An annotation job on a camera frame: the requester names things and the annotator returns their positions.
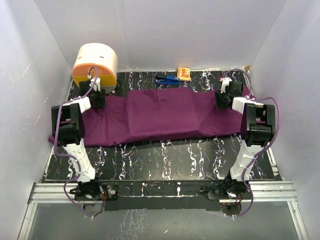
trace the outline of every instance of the gray floor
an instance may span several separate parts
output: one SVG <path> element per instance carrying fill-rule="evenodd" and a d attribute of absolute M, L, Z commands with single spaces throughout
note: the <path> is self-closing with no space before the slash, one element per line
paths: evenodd
<path fill-rule="evenodd" d="M 255 202 L 232 220 L 201 209 L 105 211 L 91 221 L 70 203 L 38 204 L 29 240 L 297 240 L 286 202 Z"/>

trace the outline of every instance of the cylindrical container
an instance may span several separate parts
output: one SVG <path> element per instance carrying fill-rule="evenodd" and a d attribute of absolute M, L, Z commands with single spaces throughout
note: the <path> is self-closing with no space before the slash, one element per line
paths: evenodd
<path fill-rule="evenodd" d="M 112 92 L 117 85 L 118 58 L 115 51 L 102 43 L 88 43 L 80 47 L 72 69 L 72 77 L 79 82 L 88 80 L 88 71 L 92 66 L 98 68 L 101 88 L 106 93 Z"/>

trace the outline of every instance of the wire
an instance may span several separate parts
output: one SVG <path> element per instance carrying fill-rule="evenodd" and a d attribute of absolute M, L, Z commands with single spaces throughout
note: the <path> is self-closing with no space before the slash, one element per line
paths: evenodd
<path fill-rule="evenodd" d="M 248 78 L 249 85 L 250 85 L 250 93 L 249 93 L 248 97 L 250 97 L 250 96 L 252 95 L 253 90 L 252 90 L 251 78 L 250 78 L 250 75 L 247 73 L 247 71 L 242 70 L 242 69 L 240 69 L 240 68 L 233 68 L 233 69 L 230 69 L 229 71 L 225 72 L 225 73 L 222 75 L 221 79 L 222 79 L 223 77 L 225 77 L 228 73 L 234 72 L 234 71 L 240 71 L 240 72 L 242 72 L 243 74 L 245 74 L 245 76 Z"/>
<path fill-rule="evenodd" d="M 254 194 L 250 188 L 250 186 L 246 183 L 245 181 L 245 175 L 246 175 L 246 171 L 247 169 L 253 165 L 257 159 L 257 157 L 264 153 L 265 151 L 267 151 L 271 145 L 275 142 L 276 138 L 277 138 L 277 135 L 278 135 L 278 132 L 279 132 L 279 128 L 280 128 L 280 123 L 281 123 L 281 113 L 280 113 L 280 109 L 279 109 L 279 106 L 278 106 L 278 103 L 277 101 L 273 98 L 273 97 L 266 97 L 266 98 L 262 98 L 262 99 L 259 99 L 258 101 L 261 102 L 261 101 L 265 101 L 265 100 L 272 100 L 276 106 L 276 110 L 277 110 L 277 114 L 278 114 L 278 119 L 277 119 L 277 124 L 276 124 L 276 130 L 275 130 L 275 133 L 274 133 L 274 136 L 272 138 L 272 140 L 269 142 L 269 144 L 263 148 L 261 151 L 257 152 L 254 157 L 253 157 L 253 160 L 245 167 L 245 170 L 242 172 L 242 181 L 244 183 L 244 185 L 246 186 L 248 192 L 250 192 L 250 195 L 251 195 L 251 202 L 250 202 L 250 205 L 249 207 L 242 213 L 240 213 L 239 215 L 237 215 L 237 217 L 241 217 L 243 215 L 245 215 L 247 212 L 250 211 L 252 205 L 254 204 Z"/>
<path fill-rule="evenodd" d="M 73 101 L 75 100 L 79 100 L 79 99 L 82 99 L 82 98 L 85 98 L 90 92 L 91 90 L 94 88 L 94 85 L 96 84 L 96 81 L 97 81 L 97 78 L 98 78 L 98 68 L 96 66 L 93 66 L 90 68 L 88 74 L 90 75 L 91 74 L 91 71 L 95 69 L 95 79 L 94 79 L 94 82 L 92 84 L 92 86 L 89 88 L 89 90 L 83 95 L 83 96 L 79 96 L 73 100 L 69 100 L 69 101 L 65 101 L 63 103 L 61 103 L 61 105 L 59 106 L 59 110 L 58 110 L 58 116 L 57 116 L 57 121 L 56 121 L 56 127 L 55 127 L 55 135 L 54 135 L 54 154 L 56 156 L 60 156 L 60 157 L 68 157 L 68 158 L 72 158 L 75 160 L 75 162 L 77 163 L 78 165 L 78 171 L 79 171 L 79 174 L 77 174 L 75 176 L 75 178 L 73 179 L 70 179 L 68 181 L 65 182 L 65 184 L 63 185 L 63 191 L 66 195 L 66 197 L 78 208 L 80 209 L 85 215 L 87 215 L 88 217 L 90 217 L 91 219 L 94 218 L 94 216 L 92 216 L 90 213 L 87 213 L 81 206 L 79 206 L 78 204 L 76 204 L 76 202 L 70 197 L 70 195 L 68 194 L 67 192 L 67 184 L 70 183 L 70 182 L 74 182 L 76 181 L 79 177 L 80 177 L 80 173 L 81 173 L 81 165 L 79 163 L 79 161 L 77 160 L 77 158 L 71 154 L 63 154 L 63 153 L 59 153 L 58 152 L 58 134 L 59 134 L 59 127 L 60 127 L 60 119 L 61 119 L 61 112 L 62 112 L 62 107 L 64 104 L 68 104 L 68 103 L 72 103 Z"/>

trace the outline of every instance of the maroon fabric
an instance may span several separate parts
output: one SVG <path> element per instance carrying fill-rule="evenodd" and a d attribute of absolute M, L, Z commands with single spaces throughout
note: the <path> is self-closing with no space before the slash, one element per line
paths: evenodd
<path fill-rule="evenodd" d="M 179 87 L 106 96 L 104 109 L 90 109 L 82 118 L 84 145 L 89 147 L 231 135 L 240 132 L 242 116 L 217 109 L 213 91 Z M 52 135 L 49 142 L 54 142 Z"/>

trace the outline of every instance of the white backdrop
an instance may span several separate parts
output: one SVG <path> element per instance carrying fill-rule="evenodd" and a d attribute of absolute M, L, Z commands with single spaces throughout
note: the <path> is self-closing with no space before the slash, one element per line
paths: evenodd
<path fill-rule="evenodd" d="M 294 182 L 311 240 L 320 239 L 319 12 L 317 0 L 287 1 L 251 68 L 255 95 L 280 105 L 272 149 L 281 175 Z"/>
<path fill-rule="evenodd" d="M 0 239 L 17 239 L 71 70 L 33 0 L 0 0 Z"/>
<path fill-rule="evenodd" d="M 251 65 L 286 0 L 34 0 L 72 68 L 112 47 L 119 71 Z"/>

